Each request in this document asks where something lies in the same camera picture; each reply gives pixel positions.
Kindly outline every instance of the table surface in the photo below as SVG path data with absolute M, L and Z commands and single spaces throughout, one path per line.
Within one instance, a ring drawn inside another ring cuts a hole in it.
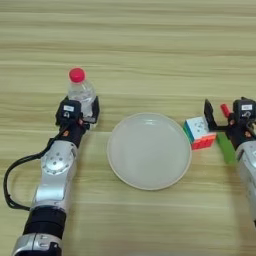
M 9 0 L 0 2 L 1 181 L 17 158 L 38 152 L 57 128 L 68 71 L 87 70 L 100 97 L 96 130 L 84 139 L 74 179 L 64 256 L 255 255 L 244 188 L 220 149 L 193 152 L 176 185 L 158 192 L 121 182 L 106 144 L 138 112 L 180 124 L 255 96 L 254 0 Z M 40 163 L 19 167 L 10 189 L 32 200 Z M 1 255 L 9 255 L 27 212 L 0 198 Z

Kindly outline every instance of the plastic bottle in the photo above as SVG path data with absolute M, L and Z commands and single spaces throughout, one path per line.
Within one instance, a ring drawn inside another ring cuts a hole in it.
M 81 68 L 73 68 L 69 72 L 70 86 L 68 98 L 81 102 L 83 116 L 92 116 L 92 103 L 96 98 L 92 84 L 86 79 L 86 73 Z

